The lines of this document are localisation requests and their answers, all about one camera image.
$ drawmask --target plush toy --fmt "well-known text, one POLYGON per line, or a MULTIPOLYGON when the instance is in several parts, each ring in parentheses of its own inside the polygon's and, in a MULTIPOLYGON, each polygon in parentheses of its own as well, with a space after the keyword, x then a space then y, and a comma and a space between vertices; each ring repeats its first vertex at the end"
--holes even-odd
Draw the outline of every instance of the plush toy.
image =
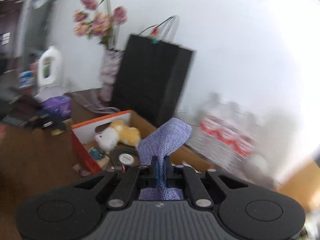
POLYGON ((104 152, 113 150, 118 142, 137 147, 141 141, 139 130, 126 126, 122 120, 113 121, 107 129, 101 134, 97 134, 94 139, 104 152))

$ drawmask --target wooden tabletop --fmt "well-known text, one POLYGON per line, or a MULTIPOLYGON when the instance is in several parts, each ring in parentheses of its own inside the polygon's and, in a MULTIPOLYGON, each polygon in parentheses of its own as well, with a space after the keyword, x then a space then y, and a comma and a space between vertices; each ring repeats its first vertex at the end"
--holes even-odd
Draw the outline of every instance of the wooden tabletop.
MULTIPOLYGON (((72 101, 74 123, 97 117, 72 101)), ((72 169, 80 163, 71 148, 71 133, 7 129, 0 144, 0 240, 20 240, 14 213, 23 199, 80 179, 72 169)))

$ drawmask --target hand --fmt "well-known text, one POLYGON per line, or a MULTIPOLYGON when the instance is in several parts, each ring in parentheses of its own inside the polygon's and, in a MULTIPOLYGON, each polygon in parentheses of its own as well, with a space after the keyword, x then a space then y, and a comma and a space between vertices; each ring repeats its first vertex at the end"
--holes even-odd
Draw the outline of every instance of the hand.
POLYGON ((5 138, 6 136, 6 132, 5 132, 5 129, 7 128, 6 125, 4 124, 0 124, 0 143, 3 141, 3 139, 5 138))

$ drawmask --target red box side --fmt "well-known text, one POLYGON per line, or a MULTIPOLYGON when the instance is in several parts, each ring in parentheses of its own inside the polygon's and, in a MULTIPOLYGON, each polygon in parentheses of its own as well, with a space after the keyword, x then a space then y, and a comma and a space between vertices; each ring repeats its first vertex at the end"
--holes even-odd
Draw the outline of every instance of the red box side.
POLYGON ((98 173, 102 171, 100 166, 90 156, 82 143, 79 141, 78 137, 74 134, 73 130, 71 130, 71 142, 73 150, 77 153, 77 155, 92 173, 98 173))

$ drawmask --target round white label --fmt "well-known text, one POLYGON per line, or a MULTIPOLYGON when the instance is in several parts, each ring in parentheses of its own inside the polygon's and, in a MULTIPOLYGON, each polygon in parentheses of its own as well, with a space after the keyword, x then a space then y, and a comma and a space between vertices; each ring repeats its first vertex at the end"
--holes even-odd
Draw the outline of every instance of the round white label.
POLYGON ((134 163, 134 158, 127 153, 121 153, 119 155, 119 161, 124 165, 132 165, 134 163))

